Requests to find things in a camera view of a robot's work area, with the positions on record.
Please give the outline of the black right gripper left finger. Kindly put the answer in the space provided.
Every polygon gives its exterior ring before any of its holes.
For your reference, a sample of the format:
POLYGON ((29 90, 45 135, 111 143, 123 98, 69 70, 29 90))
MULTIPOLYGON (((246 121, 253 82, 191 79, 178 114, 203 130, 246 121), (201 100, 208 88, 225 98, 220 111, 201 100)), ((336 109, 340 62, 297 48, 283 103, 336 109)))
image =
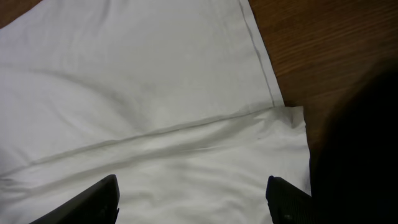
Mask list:
POLYGON ((115 224, 119 198, 118 180, 111 174, 31 224, 115 224))

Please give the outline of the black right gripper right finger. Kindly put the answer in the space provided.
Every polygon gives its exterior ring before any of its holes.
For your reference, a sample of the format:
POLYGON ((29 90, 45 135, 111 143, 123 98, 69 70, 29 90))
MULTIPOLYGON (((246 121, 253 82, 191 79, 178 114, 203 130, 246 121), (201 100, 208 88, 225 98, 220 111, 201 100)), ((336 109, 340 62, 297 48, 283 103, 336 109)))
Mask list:
POLYGON ((314 223, 311 196, 283 178, 269 176, 266 199, 273 224, 314 223))

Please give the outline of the white printed t-shirt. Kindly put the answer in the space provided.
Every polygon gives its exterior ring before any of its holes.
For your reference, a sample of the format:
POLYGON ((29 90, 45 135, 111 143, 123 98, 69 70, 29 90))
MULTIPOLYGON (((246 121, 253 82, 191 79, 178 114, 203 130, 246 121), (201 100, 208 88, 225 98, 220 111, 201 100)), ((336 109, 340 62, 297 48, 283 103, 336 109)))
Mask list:
POLYGON ((1 29, 1 222, 115 174, 118 223, 270 223, 266 186, 310 191, 247 1, 42 1, 1 29))

